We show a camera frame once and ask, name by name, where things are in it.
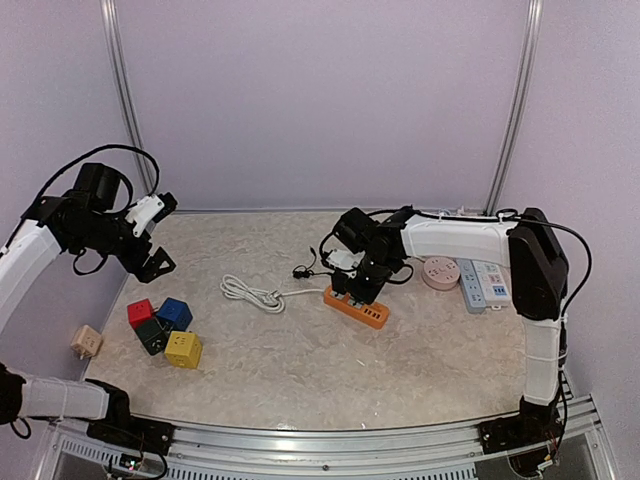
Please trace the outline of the orange power strip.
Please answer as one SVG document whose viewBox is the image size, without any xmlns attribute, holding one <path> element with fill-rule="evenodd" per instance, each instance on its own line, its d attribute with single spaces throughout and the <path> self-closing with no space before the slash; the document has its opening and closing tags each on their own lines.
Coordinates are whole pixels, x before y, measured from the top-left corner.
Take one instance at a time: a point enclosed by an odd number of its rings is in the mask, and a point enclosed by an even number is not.
<svg viewBox="0 0 640 480">
<path fill-rule="evenodd" d="M 365 304 L 356 301 L 350 294 L 337 293 L 330 286 L 281 292 L 250 287 L 235 275 L 225 274 L 219 288 L 226 299 L 247 302 L 268 314 L 283 313 L 289 297 L 322 294 L 326 306 L 376 330 L 382 329 L 390 316 L 387 306 L 379 302 Z"/>
</svg>

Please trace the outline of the black power adapter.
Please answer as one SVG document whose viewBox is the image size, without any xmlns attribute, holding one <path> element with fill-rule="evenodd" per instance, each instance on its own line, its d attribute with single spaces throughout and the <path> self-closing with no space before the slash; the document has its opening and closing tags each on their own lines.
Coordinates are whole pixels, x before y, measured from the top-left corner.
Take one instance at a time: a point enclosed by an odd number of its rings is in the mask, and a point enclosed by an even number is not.
<svg viewBox="0 0 640 480">
<path fill-rule="evenodd" d="M 297 280 L 310 279 L 316 276 L 328 276 L 331 279 L 331 273 L 335 270 L 342 271 L 347 275 L 350 271 L 343 271 L 339 269 L 329 268 L 328 263 L 325 261 L 323 255 L 318 255 L 316 250 L 310 246 L 309 251 L 313 256 L 313 260 L 309 265 L 300 264 L 292 269 L 292 277 Z"/>
</svg>

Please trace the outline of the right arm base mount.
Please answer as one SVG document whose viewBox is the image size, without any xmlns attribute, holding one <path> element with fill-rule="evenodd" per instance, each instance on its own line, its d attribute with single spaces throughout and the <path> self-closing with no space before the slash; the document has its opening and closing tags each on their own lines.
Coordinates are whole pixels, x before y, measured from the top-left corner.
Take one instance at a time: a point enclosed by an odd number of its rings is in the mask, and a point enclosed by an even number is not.
<svg viewBox="0 0 640 480">
<path fill-rule="evenodd" d="M 558 421 L 544 424 L 522 416 L 500 417 L 478 425 L 485 455 L 546 442 L 553 437 L 558 439 L 561 430 L 562 426 Z"/>
</svg>

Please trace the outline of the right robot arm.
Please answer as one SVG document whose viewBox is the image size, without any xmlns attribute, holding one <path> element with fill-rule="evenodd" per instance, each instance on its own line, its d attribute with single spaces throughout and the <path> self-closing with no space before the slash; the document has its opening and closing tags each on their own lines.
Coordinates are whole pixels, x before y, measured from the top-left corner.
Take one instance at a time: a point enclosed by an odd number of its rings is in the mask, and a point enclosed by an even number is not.
<svg viewBox="0 0 640 480">
<path fill-rule="evenodd" d="M 341 249 L 321 250 L 332 288 L 364 305 L 375 302 L 410 257 L 487 262 L 511 272 L 511 299 L 525 329 L 525 386 L 511 433 L 535 442 L 554 422 L 566 352 L 569 264 L 543 212 L 521 216 L 447 216 L 403 206 L 378 221 L 354 207 L 330 232 Z"/>
</svg>

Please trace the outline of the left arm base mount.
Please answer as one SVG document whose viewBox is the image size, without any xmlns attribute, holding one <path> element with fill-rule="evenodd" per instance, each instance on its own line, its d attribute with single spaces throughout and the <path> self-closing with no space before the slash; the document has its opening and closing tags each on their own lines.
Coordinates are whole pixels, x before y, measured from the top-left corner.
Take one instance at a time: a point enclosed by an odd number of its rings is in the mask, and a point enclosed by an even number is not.
<svg viewBox="0 0 640 480">
<path fill-rule="evenodd" d="M 133 416 L 126 426 L 107 420 L 92 421 L 87 426 L 89 438 L 144 453 L 167 455 L 176 426 L 163 421 Z"/>
</svg>

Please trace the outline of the pink round power strip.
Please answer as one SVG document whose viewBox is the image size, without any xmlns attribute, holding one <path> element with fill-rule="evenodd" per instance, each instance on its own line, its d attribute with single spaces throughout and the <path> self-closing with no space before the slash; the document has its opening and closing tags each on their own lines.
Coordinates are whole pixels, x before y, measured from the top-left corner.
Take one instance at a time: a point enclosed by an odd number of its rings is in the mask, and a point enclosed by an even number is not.
<svg viewBox="0 0 640 480">
<path fill-rule="evenodd" d="M 424 260 L 421 278 L 430 288 L 449 291 L 455 288 L 460 279 L 457 263 L 448 257 L 433 256 Z"/>
</svg>

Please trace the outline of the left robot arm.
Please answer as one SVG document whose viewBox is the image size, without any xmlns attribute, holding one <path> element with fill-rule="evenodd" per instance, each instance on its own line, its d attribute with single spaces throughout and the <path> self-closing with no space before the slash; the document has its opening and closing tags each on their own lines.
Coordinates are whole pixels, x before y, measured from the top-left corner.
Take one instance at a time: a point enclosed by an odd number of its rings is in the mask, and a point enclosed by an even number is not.
<svg viewBox="0 0 640 480">
<path fill-rule="evenodd" d="M 1 249 L 1 321 L 14 310 L 38 277 L 61 254 L 89 251 L 103 261 L 116 258 L 141 283 L 172 272 L 174 261 L 152 246 L 150 228 L 177 208 L 169 192 L 148 194 L 120 210 L 118 190 L 130 181 L 101 163 L 83 165 L 73 187 L 61 196 L 40 194 Z M 121 389 L 96 381 L 69 381 L 1 368 L 1 422 L 75 418 L 96 423 L 121 445 L 133 443 L 140 424 Z"/>
</svg>

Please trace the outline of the beige plug adapter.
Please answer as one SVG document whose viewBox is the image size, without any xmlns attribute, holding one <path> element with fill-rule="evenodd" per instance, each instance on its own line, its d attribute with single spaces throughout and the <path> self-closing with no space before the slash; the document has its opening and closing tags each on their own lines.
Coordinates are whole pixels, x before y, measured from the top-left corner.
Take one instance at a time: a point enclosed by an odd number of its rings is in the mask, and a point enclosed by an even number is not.
<svg viewBox="0 0 640 480">
<path fill-rule="evenodd" d="M 101 333 L 90 327 L 83 325 L 73 336 L 70 347 L 80 360 L 95 357 L 103 343 Z"/>
</svg>

